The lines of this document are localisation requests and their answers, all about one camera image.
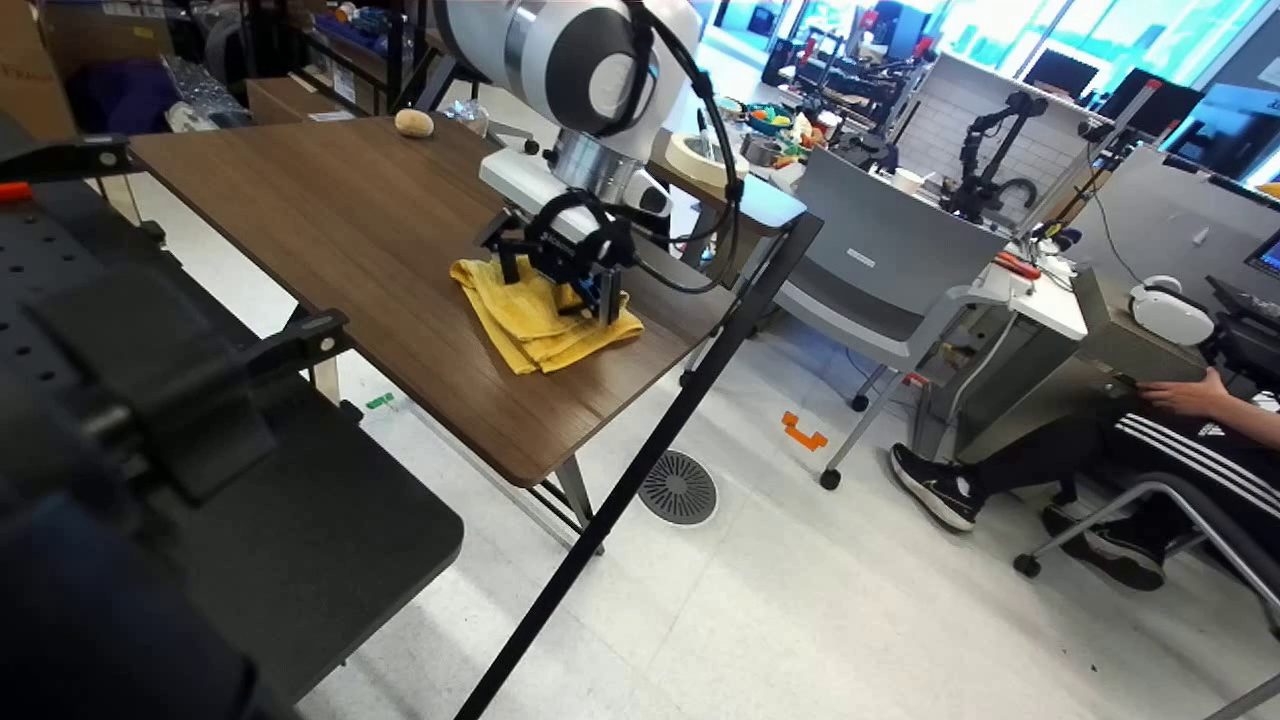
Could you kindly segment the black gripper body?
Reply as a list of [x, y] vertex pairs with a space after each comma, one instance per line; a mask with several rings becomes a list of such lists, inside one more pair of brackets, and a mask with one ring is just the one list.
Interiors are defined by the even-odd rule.
[[[583, 240], [574, 240], [555, 230], [555, 222], [574, 210], [593, 215], [593, 234]], [[521, 279], [517, 260], [541, 267], [552, 279], [560, 318], [593, 318], [595, 324], [614, 324], [620, 318], [620, 278], [636, 265], [633, 215], [626, 210], [568, 190], [531, 222], [521, 222], [514, 210], [504, 210], [480, 244], [501, 260], [504, 286]]]

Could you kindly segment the small black robot arm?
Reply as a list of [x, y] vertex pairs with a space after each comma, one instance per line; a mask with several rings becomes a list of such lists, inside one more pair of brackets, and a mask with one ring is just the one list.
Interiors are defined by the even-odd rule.
[[[986, 222], [1005, 210], [1010, 191], [1021, 191], [1023, 206], [1040, 201], [1040, 190], [1030, 176], [1000, 181], [1000, 164], [1021, 142], [1023, 123], [1044, 115], [1049, 99], [1038, 92], [1011, 92], [1000, 114], [986, 114], [968, 123], [959, 146], [959, 181], [943, 190], [939, 210], [965, 222]], [[986, 142], [1010, 123], [992, 157], [981, 157]]]

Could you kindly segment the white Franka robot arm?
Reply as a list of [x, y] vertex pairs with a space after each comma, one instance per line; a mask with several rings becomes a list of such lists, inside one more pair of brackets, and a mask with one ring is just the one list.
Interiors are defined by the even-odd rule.
[[689, 0], [437, 0], [437, 24], [458, 62], [560, 128], [550, 153], [480, 159], [517, 215], [517, 240], [495, 240], [501, 278], [527, 260], [574, 289], [560, 314], [614, 324], [636, 224], [671, 210], [650, 159], [694, 80], [682, 53], [700, 15]]

